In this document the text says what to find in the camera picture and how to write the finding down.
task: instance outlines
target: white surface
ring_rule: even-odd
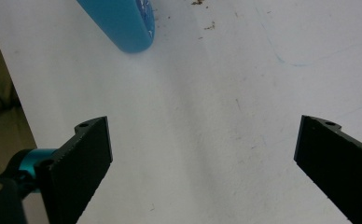
[[[302,114],[362,141],[362,1],[152,5],[154,44],[128,55],[76,1],[0,1],[38,145],[108,116],[114,163],[78,223],[349,223],[293,154]]]

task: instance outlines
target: white table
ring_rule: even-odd
[[[78,223],[349,223],[293,154],[302,114],[362,141],[362,1],[191,3],[152,0],[154,44],[130,55],[76,1],[0,1],[38,146],[108,116],[114,162]]]

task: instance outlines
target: table surface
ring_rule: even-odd
[[[293,154],[302,114],[362,142],[362,0],[192,1],[152,0],[138,54],[77,1],[0,1],[38,146],[108,116],[114,162],[78,223],[349,223]]]

